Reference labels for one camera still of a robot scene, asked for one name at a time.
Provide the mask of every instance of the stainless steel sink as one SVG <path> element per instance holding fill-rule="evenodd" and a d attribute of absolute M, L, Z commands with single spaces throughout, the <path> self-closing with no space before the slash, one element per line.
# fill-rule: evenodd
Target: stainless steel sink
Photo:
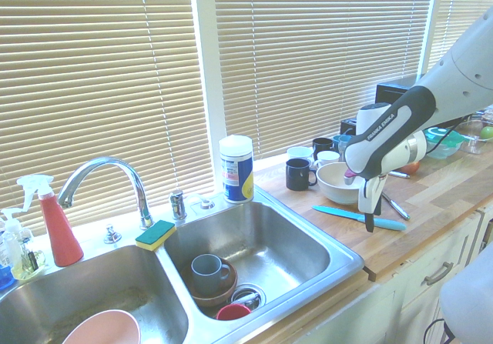
<path fill-rule="evenodd" d="M 193 331 L 207 332 L 196 336 L 201 343 L 245 342 L 363 268 L 359 255 L 257 187 L 252 202 L 232 205 L 221 195 L 213 201 L 211 210 L 192 207 L 192 218 L 165 241 L 163 265 L 179 278 L 196 256 L 216 254 L 236 268 L 240 286 L 260 288 L 264 302 L 241 319 L 218 321 L 180 280 Z"/>
<path fill-rule="evenodd" d="M 114 245 L 102 242 L 104 224 L 99 235 L 91 225 L 83 261 L 0 294 L 0 342 L 60 344 L 106 309 L 131 312 L 142 344 L 246 342 L 363 268 L 359 255 L 258 187 L 252 202 L 231 204 L 222 194 L 213 201 L 212 209 L 187 205 L 186 219 L 155 252 L 134 246 L 142 232 L 135 220 L 115 222 L 122 240 Z M 262 304 L 233 321 L 202 311 L 179 274 L 202 253 L 227 259 L 238 285 L 258 288 Z"/>
<path fill-rule="evenodd" d="M 254 284 L 265 303 L 324 272 L 329 250 L 261 202 L 227 209 L 179 227 L 165 242 L 179 271 L 200 254 L 212 253 L 236 268 L 238 285 Z"/>
<path fill-rule="evenodd" d="M 0 301 L 2 344 L 62 344 L 88 317 L 131 312 L 142 343 L 181 343 L 187 315 L 154 253 L 124 246 L 19 286 Z"/>

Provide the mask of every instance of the yellow green sponge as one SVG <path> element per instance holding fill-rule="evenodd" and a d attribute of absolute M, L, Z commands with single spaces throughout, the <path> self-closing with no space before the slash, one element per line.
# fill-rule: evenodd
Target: yellow green sponge
<path fill-rule="evenodd" d="M 136 238 L 136 245 L 152 252 L 163 244 L 175 231 L 176 226 L 174 223 L 161 219 Z"/>

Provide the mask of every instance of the window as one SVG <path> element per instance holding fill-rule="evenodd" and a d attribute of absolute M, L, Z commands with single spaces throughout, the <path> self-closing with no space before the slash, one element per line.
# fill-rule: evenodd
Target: window
<path fill-rule="evenodd" d="M 378 82 L 417 73 L 430 0 L 216 0 L 228 134 L 255 158 L 338 133 Z"/>
<path fill-rule="evenodd" d="M 431 51 L 428 69 L 492 5 L 493 0 L 436 0 L 429 36 Z"/>
<path fill-rule="evenodd" d="M 0 205 L 22 206 L 23 175 L 128 162 L 149 205 L 179 186 L 211 192 L 213 172 L 191 0 L 0 0 Z M 126 175 L 88 176 L 73 225 L 136 210 Z M 45 232 L 39 202 L 19 217 Z"/>

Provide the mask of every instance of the canister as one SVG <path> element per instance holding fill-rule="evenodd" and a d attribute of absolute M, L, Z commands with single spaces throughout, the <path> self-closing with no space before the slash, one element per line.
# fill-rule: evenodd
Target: canister
<path fill-rule="evenodd" d="M 219 141 L 224 198 L 244 203 L 253 198 L 253 142 L 248 136 L 230 135 Z"/>

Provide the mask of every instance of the gray mug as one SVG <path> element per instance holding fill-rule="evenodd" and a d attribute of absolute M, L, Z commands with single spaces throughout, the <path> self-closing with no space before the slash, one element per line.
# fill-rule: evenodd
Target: gray mug
<path fill-rule="evenodd" d="M 203 296 L 217 292 L 230 276 L 231 270 L 214 254 L 201 254 L 192 261 L 192 276 L 195 290 Z"/>

